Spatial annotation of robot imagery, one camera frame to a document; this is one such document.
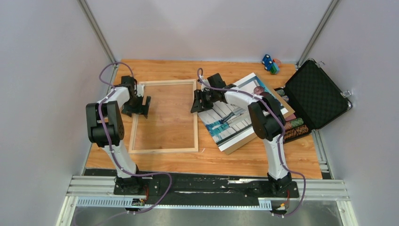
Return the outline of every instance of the purple cable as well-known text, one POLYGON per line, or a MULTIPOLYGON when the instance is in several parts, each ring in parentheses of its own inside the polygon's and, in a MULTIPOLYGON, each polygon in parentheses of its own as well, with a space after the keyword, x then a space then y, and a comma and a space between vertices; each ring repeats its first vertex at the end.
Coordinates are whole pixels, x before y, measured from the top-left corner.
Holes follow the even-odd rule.
POLYGON ((148 177, 148 176, 154 176, 154 175, 165 174, 165 175, 167 175, 167 176, 169 177, 169 186, 167 187, 167 189, 166 189, 166 191, 164 192, 164 194, 160 197, 160 199, 159 199, 156 203, 154 203, 151 207, 146 208, 146 209, 144 209, 144 210, 140 210, 140 211, 127 211, 127 212, 124 211, 124 212, 115 214, 115 215, 109 217, 108 219, 106 219, 106 220, 104 220, 104 221, 102 221, 102 222, 96 224, 95 226, 102 225, 103 223, 105 223, 105 222, 111 220, 112 218, 115 218, 115 217, 120 216, 120 215, 123 215, 123 214, 127 214, 127 213, 133 213, 133 214, 145 213, 145 212, 148 212, 148 211, 152 210, 154 207, 156 207, 156 206, 162 201, 162 199, 165 197, 165 195, 168 193, 169 189, 170 189, 171 186, 172 186, 172 176, 171 176, 169 173, 166 173, 166 172, 158 172, 158 173, 134 174, 134 173, 131 173, 131 172, 126 171, 125 169, 123 169, 123 168, 121 167, 121 165, 119 164, 119 162, 117 161, 116 157, 115 157, 114 151, 113 151, 113 149, 112 149, 111 136, 110 136, 110 133, 108 132, 108 130, 106 129, 107 126, 106 126, 106 124, 105 124, 104 116, 103 116, 103 111, 102 111, 102 109, 101 109, 101 107, 103 106, 103 103, 104 103, 107 99, 109 99, 109 98, 115 93, 115 86, 113 86, 112 84, 110 84, 110 83, 104 81, 103 79, 101 79, 101 75, 103 75, 104 71, 105 71, 109 66, 111 66, 111 65, 117 65, 117 64, 122 64, 122 65, 125 65, 126 67, 128 67, 129 70, 130 70, 130 72, 131 72, 131 74, 132 74, 132 77, 134 77, 134 76, 133 76, 133 71, 132 71, 132 69, 130 68, 129 65, 127 65, 127 64, 124 63, 124 62, 115 62, 115 63, 110 63, 110 64, 108 64, 107 66, 104 67, 104 69, 100 72, 100 75, 98 76, 99 80, 100 80, 102 83, 105 83, 105 84, 107 84, 107 85, 109 85, 109 86, 112 87, 112 91, 106 96, 107 98, 102 99, 102 100, 100 101, 100 103, 98 104, 98 114, 100 115, 101 124, 102 124, 103 127, 104 127, 105 136, 107 136, 107 140, 108 140, 108 144, 109 144, 109 147, 110 147, 112 159, 114 160, 116 166, 117 166, 122 172, 124 172, 124 173, 126 173, 126 174, 128 174, 128 175, 131 175, 131 176, 133 176, 133 177, 148 177))
POLYGON ((280 164, 281 164, 281 166, 282 166, 285 170, 287 170, 288 172, 293 173, 293 174, 297 174, 297 175, 299 175, 299 176, 301 176, 301 177, 303 178, 303 192, 302 192, 301 200, 299 201, 299 205, 295 208, 294 211, 292 211, 292 212, 290 212, 290 213, 288 213, 288 214, 285 214, 284 216, 285 216, 285 217, 289 217, 289 216, 293 215, 293 214, 300 208, 300 206, 302 205, 303 199, 305 198, 306 178, 305 178, 305 175, 304 175, 304 174, 302 174, 302 173, 300 173, 300 172, 292 171, 292 170, 288 169, 287 166, 284 165, 283 157, 282 157, 282 155, 281 155, 281 147, 280 147, 280 145, 281 145, 280 140, 281 140, 281 138, 284 136, 284 134, 286 133, 286 129, 285 129, 283 123, 280 122, 280 120, 279 120, 279 119, 277 118, 277 116, 273 113, 273 111, 270 109, 270 107, 269 107, 261 98, 255 97, 254 95, 252 95, 252 94, 250 94, 250 93, 247 93, 247 92, 245 92, 245 91, 242 91, 242 90, 236 90, 236 89, 220 89, 220 88, 211 87, 210 85, 206 84, 206 83, 201 79, 201 76, 202 76, 203 73, 204 73, 203 69, 202 69, 202 68, 198 68, 198 70, 197 70, 197 77, 198 77, 198 80, 199 80, 199 82, 200 82, 201 84, 203 84, 204 86, 208 87, 209 89, 214 89, 214 90, 219 90, 219 91, 231 91, 231 92, 236 92, 236 93, 242 93, 242 94, 245 94, 245 95, 247 95, 247 96, 249 96, 249 97, 251 97, 251 98, 254 98, 254 99, 256 99, 256 100, 259 100, 259 101, 266 107, 267 111, 269 111, 270 115, 272 115, 272 117, 273 117, 273 118, 277 121, 277 123, 280 125, 280 127, 281 127, 281 129, 282 129, 282 133, 280 134, 279 138, 277 139, 277 144, 278 144, 278 145, 277 145, 277 148, 278 148, 278 151, 279 151, 279 160, 280 160, 280 164))

